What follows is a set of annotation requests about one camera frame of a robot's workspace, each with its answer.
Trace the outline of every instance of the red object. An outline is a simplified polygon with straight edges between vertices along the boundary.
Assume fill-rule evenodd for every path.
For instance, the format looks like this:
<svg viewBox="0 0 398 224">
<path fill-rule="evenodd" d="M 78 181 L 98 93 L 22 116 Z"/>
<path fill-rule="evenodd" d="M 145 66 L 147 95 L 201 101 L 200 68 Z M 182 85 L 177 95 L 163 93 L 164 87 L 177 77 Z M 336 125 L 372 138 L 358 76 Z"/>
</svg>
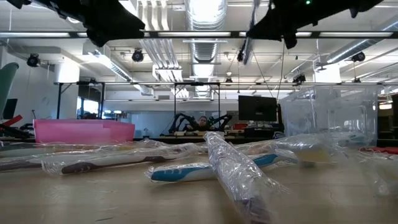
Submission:
<svg viewBox="0 0 398 224">
<path fill-rule="evenodd" d="M 21 116 L 21 115 L 18 115 L 18 116 L 16 116 L 15 118 L 9 119 L 8 121 L 4 122 L 2 125 L 5 125 L 5 126 L 9 126 L 9 127 L 10 127 L 11 125 L 17 123 L 17 122 L 20 121 L 20 120 L 22 120 L 22 116 Z"/>
<path fill-rule="evenodd" d="M 136 126 L 99 119 L 36 119 L 36 142 L 65 144 L 117 144 L 132 141 Z"/>
<path fill-rule="evenodd" d="M 233 129 L 234 130 L 244 130 L 248 124 L 234 124 Z"/>
<path fill-rule="evenodd" d="M 389 154 L 398 154 L 398 147 L 363 147 L 362 151 L 368 152 L 385 152 Z"/>
</svg>

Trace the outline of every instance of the clear plastic bin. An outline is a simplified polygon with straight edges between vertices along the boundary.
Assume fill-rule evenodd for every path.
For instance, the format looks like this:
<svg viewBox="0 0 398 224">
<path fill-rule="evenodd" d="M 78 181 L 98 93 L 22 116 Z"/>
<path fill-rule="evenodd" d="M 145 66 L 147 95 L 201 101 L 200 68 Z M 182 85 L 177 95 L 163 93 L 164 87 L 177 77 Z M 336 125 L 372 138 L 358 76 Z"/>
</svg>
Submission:
<svg viewBox="0 0 398 224">
<path fill-rule="evenodd" d="M 340 146 L 376 145 L 377 85 L 313 86 L 280 101 L 286 136 L 330 132 Z"/>
<path fill-rule="evenodd" d="M 109 120 L 36 119 L 35 138 L 39 143 L 116 144 L 132 141 L 134 124 Z"/>
</svg>

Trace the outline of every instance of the plastic bag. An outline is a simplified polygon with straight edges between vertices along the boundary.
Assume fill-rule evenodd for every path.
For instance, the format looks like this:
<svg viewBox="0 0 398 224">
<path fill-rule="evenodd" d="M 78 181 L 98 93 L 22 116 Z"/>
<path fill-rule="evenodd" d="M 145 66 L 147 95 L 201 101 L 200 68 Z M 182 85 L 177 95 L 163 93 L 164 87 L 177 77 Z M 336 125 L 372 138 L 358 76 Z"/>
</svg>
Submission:
<svg viewBox="0 0 398 224">
<path fill-rule="evenodd" d="M 141 141 L 125 142 L 116 145 L 82 145 L 82 144 L 37 144 L 37 143 L 9 143 L 0 147 L 0 158 L 2 157 L 22 157 L 39 154 L 87 151 L 95 149 L 103 149 L 109 151 L 123 151 L 132 149 L 152 149 L 157 147 L 170 146 L 166 143 L 144 139 Z"/>
<path fill-rule="evenodd" d="M 100 152 L 107 152 L 103 149 L 94 149 L 87 151 L 70 151 L 70 152 L 58 152 L 58 153 L 46 153 L 37 154 L 31 156 L 20 156 L 20 157 L 7 157 L 0 159 L 0 171 L 26 169 L 26 168 L 40 168 L 42 167 L 41 158 L 45 157 L 57 157 L 60 156 L 74 156 L 74 155 L 87 155 L 96 154 Z"/>
<path fill-rule="evenodd" d="M 129 151 L 101 152 L 67 156 L 42 157 L 38 160 L 49 174 L 72 174 L 87 172 L 109 166 L 137 164 L 141 162 L 164 162 L 191 156 L 197 153 L 198 146 L 187 143 L 153 149 L 133 149 Z"/>
<path fill-rule="evenodd" d="M 255 163 L 212 132 L 205 134 L 209 162 L 245 223 L 270 224 L 277 220 L 272 196 L 285 190 L 268 178 Z"/>
<path fill-rule="evenodd" d="M 297 163 L 297 160 L 276 154 L 260 154 L 249 156 L 258 167 L 267 167 L 278 162 Z M 150 167 L 145 175 L 154 181 L 185 182 L 216 179 L 216 175 L 208 162 L 191 164 Z"/>
<path fill-rule="evenodd" d="M 332 156 L 337 153 L 333 141 L 327 134 L 299 134 L 237 145 L 235 149 L 246 155 L 276 153 L 305 162 L 333 162 Z"/>
<path fill-rule="evenodd" d="M 398 155 L 360 152 L 358 157 L 374 193 L 398 198 Z"/>
</svg>

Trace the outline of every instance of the green chair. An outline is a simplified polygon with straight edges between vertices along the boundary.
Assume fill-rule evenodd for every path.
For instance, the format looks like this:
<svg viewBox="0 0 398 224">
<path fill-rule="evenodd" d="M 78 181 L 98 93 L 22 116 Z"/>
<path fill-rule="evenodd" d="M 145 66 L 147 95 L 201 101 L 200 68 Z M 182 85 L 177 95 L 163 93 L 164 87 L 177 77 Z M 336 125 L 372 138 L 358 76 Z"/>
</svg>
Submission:
<svg viewBox="0 0 398 224">
<path fill-rule="evenodd" d="M 0 117 L 6 106 L 8 94 L 11 89 L 12 81 L 19 68 L 18 63 L 9 63 L 0 69 Z"/>
</svg>

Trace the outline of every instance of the table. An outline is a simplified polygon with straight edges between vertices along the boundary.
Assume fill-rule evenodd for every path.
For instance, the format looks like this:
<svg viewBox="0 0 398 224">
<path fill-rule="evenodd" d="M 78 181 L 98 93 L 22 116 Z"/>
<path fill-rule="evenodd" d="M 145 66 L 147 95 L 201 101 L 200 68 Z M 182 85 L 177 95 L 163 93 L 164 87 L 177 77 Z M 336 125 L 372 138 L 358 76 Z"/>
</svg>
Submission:
<svg viewBox="0 0 398 224">
<path fill-rule="evenodd" d="M 1 223 L 242 223 L 217 180 L 152 183 L 144 175 L 151 165 L 63 177 L 38 169 L 0 173 Z M 291 191 L 275 201 L 280 223 L 397 223 L 398 201 L 374 197 L 353 163 L 265 172 Z"/>
</svg>

